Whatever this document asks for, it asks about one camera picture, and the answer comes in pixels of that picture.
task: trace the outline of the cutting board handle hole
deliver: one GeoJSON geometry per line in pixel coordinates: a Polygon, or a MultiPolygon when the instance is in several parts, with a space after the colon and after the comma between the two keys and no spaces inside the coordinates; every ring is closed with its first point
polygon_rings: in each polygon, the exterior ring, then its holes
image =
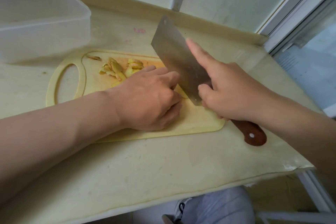
{"type": "Polygon", "coordinates": [[[69,64],[62,71],[57,81],[55,92],[56,104],[64,103],[74,98],[78,81],[79,81],[79,74],[77,66],[74,64],[69,64]]]}

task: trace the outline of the floor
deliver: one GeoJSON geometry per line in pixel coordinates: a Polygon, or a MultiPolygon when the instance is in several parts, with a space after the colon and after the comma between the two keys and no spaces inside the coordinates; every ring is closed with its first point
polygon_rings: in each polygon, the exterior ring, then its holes
{"type": "MultiPolygon", "coordinates": [[[[316,211],[315,205],[295,174],[262,181],[246,189],[256,211],[316,211]]],[[[178,201],[172,201],[90,224],[159,224],[163,223],[163,214],[175,215],[177,208],[178,201]]]]}

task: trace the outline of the cleaver blade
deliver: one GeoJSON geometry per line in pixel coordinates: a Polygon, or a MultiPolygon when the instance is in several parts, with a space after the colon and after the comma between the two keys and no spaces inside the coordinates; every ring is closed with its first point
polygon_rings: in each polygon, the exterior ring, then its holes
{"type": "Polygon", "coordinates": [[[202,99],[198,94],[198,86],[207,84],[212,87],[211,78],[197,62],[185,38],[167,16],[162,16],[151,45],[168,70],[180,74],[178,84],[192,103],[201,105],[202,99]]]}

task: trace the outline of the wooden knife handle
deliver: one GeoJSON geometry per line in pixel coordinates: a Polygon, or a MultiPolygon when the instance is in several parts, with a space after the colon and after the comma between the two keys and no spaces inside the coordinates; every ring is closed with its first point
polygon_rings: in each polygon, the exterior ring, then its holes
{"type": "Polygon", "coordinates": [[[244,134],[244,141],[253,146],[262,146],[267,141],[265,132],[255,123],[245,120],[231,120],[244,134]]]}

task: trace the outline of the pant leg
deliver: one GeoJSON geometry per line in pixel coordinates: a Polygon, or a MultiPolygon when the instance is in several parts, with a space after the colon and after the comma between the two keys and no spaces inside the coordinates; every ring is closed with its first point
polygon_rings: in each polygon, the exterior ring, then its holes
{"type": "Polygon", "coordinates": [[[254,224],[246,190],[240,186],[195,197],[183,210],[183,224],[254,224]]]}

